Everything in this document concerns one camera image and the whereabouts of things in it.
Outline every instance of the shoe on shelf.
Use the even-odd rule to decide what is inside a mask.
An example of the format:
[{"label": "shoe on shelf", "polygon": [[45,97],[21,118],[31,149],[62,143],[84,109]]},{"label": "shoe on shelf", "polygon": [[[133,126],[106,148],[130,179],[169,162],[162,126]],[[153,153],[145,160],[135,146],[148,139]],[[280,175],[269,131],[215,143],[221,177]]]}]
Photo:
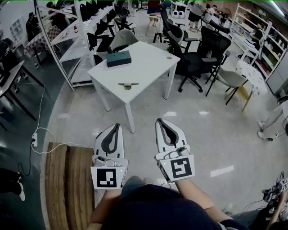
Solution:
[{"label": "shoe on shelf", "polygon": [[22,183],[19,183],[19,185],[20,185],[20,187],[21,187],[21,193],[20,193],[20,199],[22,200],[22,201],[24,201],[25,200],[25,193],[24,193],[24,188],[23,188],[23,184]]},{"label": "shoe on shelf", "polygon": [[233,204],[229,203],[225,206],[225,208],[223,209],[223,213],[227,214],[227,213],[231,213],[231,210],[233,208]]},{"label": "shoe on shelf", "polygon": [[259,129],[262,132],[264,130],[263,126],[265,125],[265,121],[258,121],[257,125],[258,125]]},{"label": "shoe on shelf", "polygon": [[148,178],[148,177],[144,178],[143,181],[144,181],[145,185],[153,185],[154,184],[154,181],[151,178]]},{"label": "shoe on shelf", "polygon": [[265,134],[264,134],[263,132],[258,132],[257,135],[258,135],[258,137],[259,137],[260,139],[262,139],[262,140],[264,140],[264,141],[266,140]]}]

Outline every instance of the forearm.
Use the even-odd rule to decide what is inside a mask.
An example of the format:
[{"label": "forearm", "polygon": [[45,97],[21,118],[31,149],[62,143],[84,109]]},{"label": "forearm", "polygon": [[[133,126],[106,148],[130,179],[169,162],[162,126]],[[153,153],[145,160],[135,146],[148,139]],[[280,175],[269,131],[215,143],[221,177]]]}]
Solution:
[{"label": "forearm", "polygon": [[120,197],[120,190],[107,190],[96,209],[93,211],[90,223],[104,223],[111,210],[117,206]]},{"label": "forearm", "polygon": [[176,186],[183,198],[196,202],[203,209],[214,207],[211,198],[189,179],[176,182]]},{"label": "forearm", "polygon": [[274,212],[273,216],[271,217],[266,230],[269,230],[271,228],[271,226],[277,221],[278,216],[279,216],[283,206],[284,206],[284,202],[280,202],[278,204],[278,207],[276,208],[276,211]]}]

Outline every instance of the person standing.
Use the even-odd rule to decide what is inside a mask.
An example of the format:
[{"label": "person standing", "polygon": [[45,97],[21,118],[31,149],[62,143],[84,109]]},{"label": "person standing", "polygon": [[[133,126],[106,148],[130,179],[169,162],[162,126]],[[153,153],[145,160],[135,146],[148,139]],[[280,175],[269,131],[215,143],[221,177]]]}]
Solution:
[{"label": "person standing", "polygon": [[206,1],[189,1],[188,5],[190,5],[190,13],[188,19],[190,20],[190,28],[192,32],[196,32],[198,29],[198,22],[200,17],[202,16],[204,10],[206,8]]},{"label": "person standing", "polygon": [[20,179],[21,174],[19,172],[0,168],[0,193],[13,192],[24,201],[24,187],[23,184],[19,182]]}]

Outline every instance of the black desk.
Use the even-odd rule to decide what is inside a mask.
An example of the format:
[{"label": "black desk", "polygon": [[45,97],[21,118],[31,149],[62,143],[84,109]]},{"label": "black desk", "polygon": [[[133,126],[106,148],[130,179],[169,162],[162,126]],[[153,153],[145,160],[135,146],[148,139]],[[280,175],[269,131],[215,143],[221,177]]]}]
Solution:
[{"label": "black desk", "polygon": [[[13,69],[10,70],[10,76],[8,77],[8,79],[6,80],[5,84],[3,85],[3,87],[0,88],[0,98],[1,97],[5,97],[7,98],[7,100],[9,102],[11,102],[12,104],[13,101],[7,96],[7,94],[9,94],[12,99],[33,119],[36,121],[36,118],[26,109],[26,107],[16,98],[16,96],[12,93],[11,91],[11,87],[15,81],[15,79],[18,76],[18,73],[22,70],[24,71],[28,76],[30,76],[34,81],[36,81],[39,85],[41,85],[42,87],[44,87],[44,85],[32,74],[30,73],[25,67],[24,67],[24,61],[20,62],[17,66],[15,66]],[[7,129],[4,127],[4,125],[0,122],[0,126],[2,126],[2,128],[4,128],[6,131]]]}]

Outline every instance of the jeans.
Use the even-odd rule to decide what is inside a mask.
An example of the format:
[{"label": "jeans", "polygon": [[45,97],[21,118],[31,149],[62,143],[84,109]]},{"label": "jeans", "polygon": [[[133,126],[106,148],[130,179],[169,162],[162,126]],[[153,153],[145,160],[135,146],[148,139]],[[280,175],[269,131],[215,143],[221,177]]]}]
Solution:
[{"label": "jeans", "polygon": [[144,186],[143,180],[140,179],[138,176],[132,176],[130,177],[125,185],[123,186],[121,198],[129,195],[131,192],[135,191],[136,189]]},{"label": "jeans", "polygon": [[259,212],[260,212],[260,210],[253,210],[253,211],[238,213],[236,215],[230,215],[230,216],[234,220],[236,220],[238,223],[249,228],[249,226],[255,221]]}]

